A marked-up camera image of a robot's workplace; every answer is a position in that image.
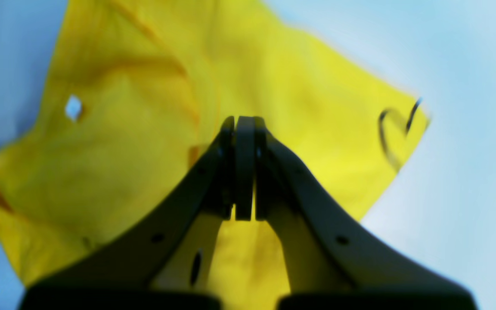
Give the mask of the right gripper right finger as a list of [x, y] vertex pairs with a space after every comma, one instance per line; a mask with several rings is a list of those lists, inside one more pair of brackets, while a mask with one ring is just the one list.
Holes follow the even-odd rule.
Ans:
[[347, 214], [254, 118], [256, 217], [277, 234], [290, 295], [279, 310], [475, 310], [462, 286], [398, 253]]

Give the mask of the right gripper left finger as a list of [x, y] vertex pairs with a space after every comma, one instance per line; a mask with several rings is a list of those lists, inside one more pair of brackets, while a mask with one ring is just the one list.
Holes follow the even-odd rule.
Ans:
[[220, 310], [205, 292], [215, 241], [237, 207], [250, 220], [253, 117], [228, 117], [205, 154], [143, 220], [27, 290], [22, 310]]

